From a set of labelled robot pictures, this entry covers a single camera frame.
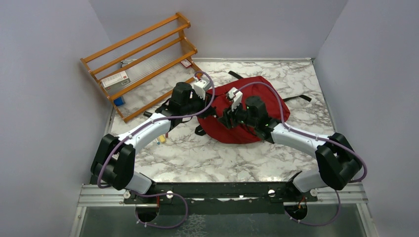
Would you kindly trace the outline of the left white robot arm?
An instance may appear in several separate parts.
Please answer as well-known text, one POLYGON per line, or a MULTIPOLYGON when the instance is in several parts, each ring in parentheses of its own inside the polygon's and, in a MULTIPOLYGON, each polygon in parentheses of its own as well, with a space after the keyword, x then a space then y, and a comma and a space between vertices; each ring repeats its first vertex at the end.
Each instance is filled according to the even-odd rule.
POLYGON ((211 80, 194 84, 178 82, 171 97, 136 128, 118 136, 105 135, 99 144, 91 165, 99 188, 132 190, 145 203, 155 198, 153 181, 135 172, 135 157, 149 143, 155 141, 180 124, 183 118, 198 116, 210 108, 215 92, 211 80))

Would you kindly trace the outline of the red student backpack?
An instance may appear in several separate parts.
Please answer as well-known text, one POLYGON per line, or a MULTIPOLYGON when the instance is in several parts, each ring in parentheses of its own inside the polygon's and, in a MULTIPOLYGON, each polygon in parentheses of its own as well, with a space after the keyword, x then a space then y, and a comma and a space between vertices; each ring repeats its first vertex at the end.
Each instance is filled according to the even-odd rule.
POLYGON ((291 112, 286 105, 290 98, 274 95, 272 84, 262 76, 240 78, 218 86, 211 107, 197 118, 200 124, 195 133, 225 144, 272 142, 271 131, 287 121, 291 112))

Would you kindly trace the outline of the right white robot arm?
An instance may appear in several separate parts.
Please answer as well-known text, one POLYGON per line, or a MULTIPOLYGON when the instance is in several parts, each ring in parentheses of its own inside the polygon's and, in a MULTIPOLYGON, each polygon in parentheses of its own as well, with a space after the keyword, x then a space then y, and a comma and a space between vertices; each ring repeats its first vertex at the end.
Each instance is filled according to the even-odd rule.
POLYGON ((271 117, 258 96, 247 98, 245 104, 234 109, 227 107, 218 121, 228 129, 239 125, 253 128, 254 134, 263 141, 294 148, 316 159, 317 168, 302 171, 287 182, 285 194, 292 201, 316 188, 340 191, 362 168, 360 159, 342 134, 324 136, 291 128, 271 117))

